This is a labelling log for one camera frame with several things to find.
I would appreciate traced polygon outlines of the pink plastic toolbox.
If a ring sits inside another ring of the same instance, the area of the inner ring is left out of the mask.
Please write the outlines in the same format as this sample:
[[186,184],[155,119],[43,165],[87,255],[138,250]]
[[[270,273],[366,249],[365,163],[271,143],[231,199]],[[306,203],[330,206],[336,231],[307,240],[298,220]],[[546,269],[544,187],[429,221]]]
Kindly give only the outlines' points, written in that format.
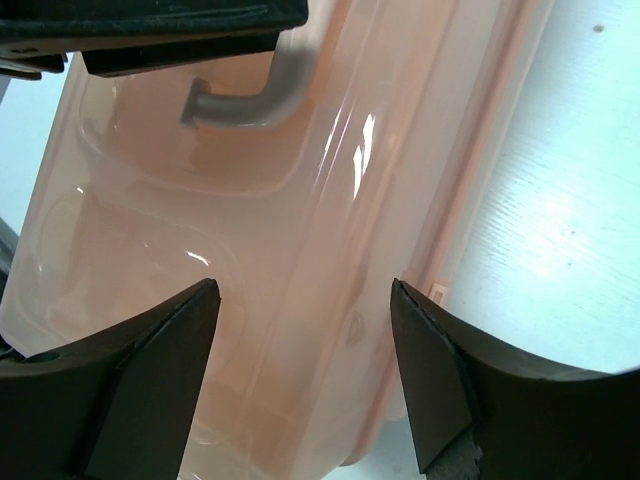
[[447,296],[551,3],[310,9],[273,53],[113,79],[74,56],[1,303],[31,356],[215,279],[184,479],[320,479],[401,414],[391,284]]

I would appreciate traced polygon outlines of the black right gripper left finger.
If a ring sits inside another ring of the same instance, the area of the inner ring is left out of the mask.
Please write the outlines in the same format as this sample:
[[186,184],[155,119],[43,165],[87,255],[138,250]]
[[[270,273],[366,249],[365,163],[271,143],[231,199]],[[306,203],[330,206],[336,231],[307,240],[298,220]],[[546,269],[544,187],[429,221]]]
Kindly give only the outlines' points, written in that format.
[[221,305],[212,279],[32,356],[1,346],[5,479],[175,479]]

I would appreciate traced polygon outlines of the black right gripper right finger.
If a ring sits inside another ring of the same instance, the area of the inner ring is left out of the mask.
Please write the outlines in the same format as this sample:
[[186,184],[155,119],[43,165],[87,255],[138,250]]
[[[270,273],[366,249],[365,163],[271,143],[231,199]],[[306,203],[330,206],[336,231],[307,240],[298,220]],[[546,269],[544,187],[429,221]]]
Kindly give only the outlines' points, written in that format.
[[390,313],[419,472],[429,479],[635,479],[639,372],[515,347],[395,280]]

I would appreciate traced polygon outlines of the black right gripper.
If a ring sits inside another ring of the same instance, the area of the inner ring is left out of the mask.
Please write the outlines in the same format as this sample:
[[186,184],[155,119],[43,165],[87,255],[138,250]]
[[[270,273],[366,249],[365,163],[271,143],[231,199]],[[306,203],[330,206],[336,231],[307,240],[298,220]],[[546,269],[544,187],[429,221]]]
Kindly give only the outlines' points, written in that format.
[[117,77],[270,52],[308,18],[306,1],[4,1],[1,73],[58,74],[70,53]]

